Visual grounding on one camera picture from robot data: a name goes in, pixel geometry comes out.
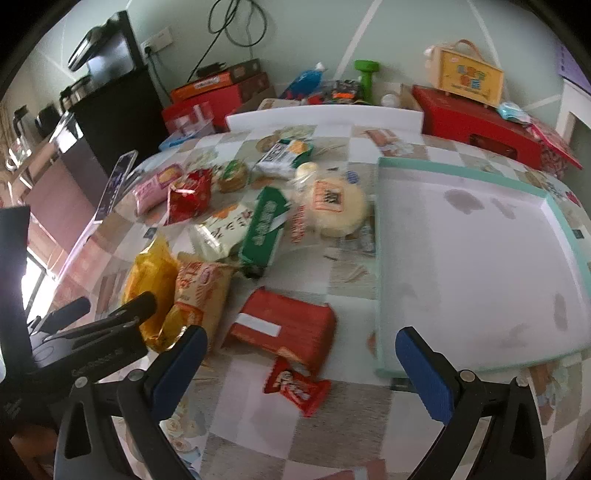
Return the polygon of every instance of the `black cable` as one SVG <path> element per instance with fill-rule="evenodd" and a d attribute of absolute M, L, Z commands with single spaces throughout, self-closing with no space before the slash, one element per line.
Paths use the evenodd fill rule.
<path fill-rule="evenodd" d="M 154 71 L 154 76 L 156 77 L 156 81 L 158 82 L 158 85 L 160 85 L 160 88 L 162 88 L 162 91 L 166 94 L 170 103 L 172 103 L 173 99 L 170 96 L 170 94 L 169 94 L 168 90 L 166 89 L 166 87 L 164 86 L 164 84 L 162 83 L 162 80 L 160 79 L 160 75 L 158 75 L 158 70 L 156 69 L 156 64 L 154 63 L 154 59 L 152 58 L 152 55 L 154 55 L 154 53 L 152 52 L 152 49 L 149 46 L 146 47 L 145 53 L 148 56 L 148 62 L 150 63 L 150 65 L 152 65 L 152 70 Z"/>
<path fill-rule="evenodd" d="M 237 40 L 235 40 L 234 38 L 232 38 L 232 36 L 230 35 L 230 31 L 228 30 L 228 27 L 230 26 L 230 24 L 236 18 L 236 13 L 238 12 L 238 6 L 240 5 L 240 3 L 243 0 L 230 0 L 230 3 L 228 5 L 228 8 L 226 9 L 226 14 L 224 15 L 224 22 L 223 22 L 222 26 L 218 30 L 214 30 L 212 28 L 213 11 L 221 3 L 221 1 L 222 0 L 216 0 L 213 3 L 213 5 L 212 5 L 212 7 L 211 7 L 211 9 L 209 11 L 209 17 L 207 19 L 207 30 L 212 35 L 215 35 L 216 37 L 210 43 L 210 45 L 208 46 L 207 50 L 205 51 L 205 53 L 203 54 L 203 56 L 201 57 L 201 59 L 197 62 L 197 64 L 193 68 L 193 70 L 191 70 L 191 73 L 189 75 L 189 78 L 187 79 L 187 83 L 191 81 L 191 79 L 193 78 L 193 75 L 195 75 L 195 72 L 197 71 L 197 69 L 199 68 L 199 66 L 201 65 L 201 63 L 203 62 L 203 60 L 205 59 L 205 57 L 209 53 L 209 51 L 215 45 L 215 42 L 217 42 L 217 39 L 220 37 L 220 35 L 222 34 L 222 32 L 224 32 L 226 34 L 228 40 L 232 44 L 236 45 L 237 47 L 244 47 L 244 48 L 251 49 L 251 58 L 253 58 L 252 48 L 255 45 L 257 45 L 258 43 L 260 43 L 262 41 L 262 39 L 265 37 L 265 34 L 267 33 L 267 28 L 268 28 L 267 15 L 265 14 L 265 11 L 261 8 L 261 6 L 259 4 L 257 4 L 257 2 L 255 0 L 244 0 L 246 2 L 250 2 L 250 4 L 251 4 L 251 12 L 250 12 L 250 14 L 248 16 L 248 23 L 246 25 L 246 35 L 248 37 L 248 43 L 240 43 L 240 42 L 238 42 Z M 250 24 L 251 24 L 252 16 L 254 15 L 255 10 L 257 10 L 259 12 L 259 14 L 261 15 L 262 22 L 263 22 L 263 30 L 262 30 L 262 33 L 261 33 L 261 36 L 259 37 L 259 39 L 256 40 L 256 41 L 252 41 L 251 33 L 250 33 Z"/>

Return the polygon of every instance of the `blue bottle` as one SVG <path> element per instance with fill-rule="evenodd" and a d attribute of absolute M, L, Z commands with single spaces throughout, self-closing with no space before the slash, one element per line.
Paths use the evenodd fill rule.
<path fill-rule="evenodd" d="M 322 62 L 316 64 L 314 70 L 306 70 L 302 72 L 298 78 L 290 83 L 289 87 L 285 89 L 280 98 L 286 100 L 302 100 L 308 97 L 309 94 L 313 93 L 318 88 L 322 81 L 322 73 L 326 69 Z"/>

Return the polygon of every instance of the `plastic bag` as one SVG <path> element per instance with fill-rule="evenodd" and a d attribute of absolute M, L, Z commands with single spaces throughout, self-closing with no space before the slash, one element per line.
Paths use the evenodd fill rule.
<path fill-rule="evenodd" d="M 205 213 L 211 198 L 211 169 L 204 168 L 187 173 L 170 184 L 166 225 L 183 222 Z"/>
<path fill-rule="evenodd" d="M 155 295 L 156 313 L 139 326 L 144 342 L 150 348 L 154 346 L 154 339 L 173 306 L 177 275 L 178 262 L 170 255 L 166 240 L 160 234 L 135 257 L 131 267 L 121 302 L 125 304 L 145 291 Z"/>
<path fill-rule="evenodd" d="M 248 181 L 248 166 L 242 160 L 232 160 L 223 169 L 217 180 L 217 186 L 222 193 L 235 192 L 246 185 Z"/>
<path fill-rule="evenodd" d="M 181 165 L 175 163 L 158 173 L 152 175 L 134 187 L 136 212 L 143 215 L 145 212 L 166 200 L 168 185 L 182 177 L 184 174 Z"/>
<path fill-rule="evenodd" d="M 215 262 L 181 265 L 174 306 L 154 342 L 157 352 L 171 348 L 188 325 L 202 326 L 207 333 L 207 348 L 212 348 L 234 271 L 230 265 Z"/>
<path fill-rule="evenodd" d="M 251 223 L 253 210 L 241 203 L 214 213 L 201 225 L 189 228 L 195 253 L 208 262 L 230 256 L 242 242 Z"/>

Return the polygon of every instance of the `cracker package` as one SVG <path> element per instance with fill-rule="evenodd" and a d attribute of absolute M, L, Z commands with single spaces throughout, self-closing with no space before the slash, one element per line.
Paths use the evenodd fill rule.
<path fill-rule="evenodd" d="M 174 306 L 166 315 L 154 349 L 163 352 L 171 348 L 188 325 L 203 327 L 207 333 L 207 348 L 211 349 L 233 273 L 233 267 L 222 263 L 181 264 Z"/>
<path fill-rule="evenodd" d="M 296 168 L 307 162 L 314 145 L 302 140 L 279 140 L 257 162 L 256 169 L 268 177 L 292 179 Z"/>
<path fill-rule="evenodd" d="M 137 214 L 143 215 L 151 208 L 165 201 L 168 195 L 168 185 L 182 177 L 183 174 L 184 171 L 181 165 L 175 163 L 136 185 L 133 193 L 137 204 Z"/>
<path fill-rule="evenodd" d="M 150 348 L 154 347 L 154 339 L 173 306 L 177 275 L 178 262 L 170 255 L 165 238 L 159 234 L 135 257 L 131 267 L 121 302 L 125 304 L 145 291 L 156 297 L 156 313 L 139 326 L 144 342 Z"/>
<path fill-rule="evenodd" d="M 239 252 L 247 277 L 262 277 L 273 263 L 289 209 L 289 202 L 279 189 L 263 188 Z"/>

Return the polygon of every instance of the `checkered tablecloth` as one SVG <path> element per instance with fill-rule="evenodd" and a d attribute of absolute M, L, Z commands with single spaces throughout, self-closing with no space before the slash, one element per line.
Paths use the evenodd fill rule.
<path fill-rule="evenodd" d="M 581 230 L 581 250 L 591 261 L 591 220 L 578 200 L 560 181 L 516 161 L 458 142 L 404 131 L 380 130 L 380 148 L 366 131 L 372 127 L 302 125 L 230 132 L 189 141 L 171 155 L 160 154 L 165 164 L 187 168 L 207 158 L 222 164 L 234 158 L 258 161 L 280 138 L 306 138 L 315 145 L 313 161 L 332 172 L 353 170 L 367 194 L 374 193 L 374 173 L 380 156 L 419 158 L 521 180 L 552 193 L 569 225 Z M 254 200 L 264 185 L 251 184 L 236 199 Z M 150 242 L 147 231 L 156 226 L 174 254 L 193 251 L 188 222 L 161 226 L 165 205 L 147 216 L 135 216 L 131 195 L 89 238 L 56 290 L 52 308 L 79 296 L 92 302 L 92 311 L 77 324 L 87 323 L 114 309 L 132 262 Z M 320 376 L 333 381 L 332 390 L 310 419 L 281 395 L 262 393 L 273 358 L 245 345 L 216 348 L 187 390 L 175 415 L 163 423 L 176 451 L 204 479 L 311 480 L 384 458 L 389 479 L 402 480 L 417 466 L 437 437 L 441 424 L 429 418 L 419 397 L 393 392 L 388 381 L 374 374 L 374 359 L 366 340 L 374 329 L 376 260 L 355 252 L 326 247 L 305 248 L 279 256 L 258 282 L 236 276 L 217 337 L 219 346 L 246 298 L 258 286 L 311 303 L 329 303 L 336 312 L 335 343 Z M 354 271 L 362 269 L 352 281 Z M 124 371 L 146 368 L 146 357 Z M 566 478 L 591 442 L 591 349 L 526 369 L 481 375 L 484 380 L 509 381 L 521 373 L 530 380 L 543 424 L 549 479 Z M 481 420 L 458 470 L 464 478 L 475 460 L 486 432 Z M 122 422 L 117 424 L 125 449 L 134 448 Z M 148 474 L 139 460 L 132 461 L 138 475 Z"/>

